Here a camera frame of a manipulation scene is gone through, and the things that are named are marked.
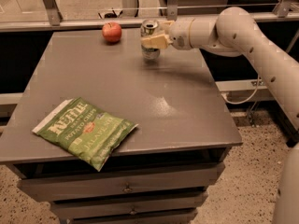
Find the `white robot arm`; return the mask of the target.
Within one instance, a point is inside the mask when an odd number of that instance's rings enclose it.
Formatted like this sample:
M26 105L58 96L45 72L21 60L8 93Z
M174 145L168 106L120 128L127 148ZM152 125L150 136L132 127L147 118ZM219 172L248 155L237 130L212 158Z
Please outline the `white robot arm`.
M246 10L229 7L205 20L144 21L140 41L144 49L172 46L245 56L292 126L299 128L299 64L263 34ZM284 162L272 224L299 224L299 145Z

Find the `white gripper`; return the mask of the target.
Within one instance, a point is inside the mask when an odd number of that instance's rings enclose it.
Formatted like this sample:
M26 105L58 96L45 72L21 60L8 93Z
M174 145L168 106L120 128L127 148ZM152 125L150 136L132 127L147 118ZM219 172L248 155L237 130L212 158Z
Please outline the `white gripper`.
M161 21L160 26L168 29L169 35L165 32L143 36L141 45L147 49L167 49L169 45L176 49L192 49L190 42L190 29L193 18L186 18L176 21Z

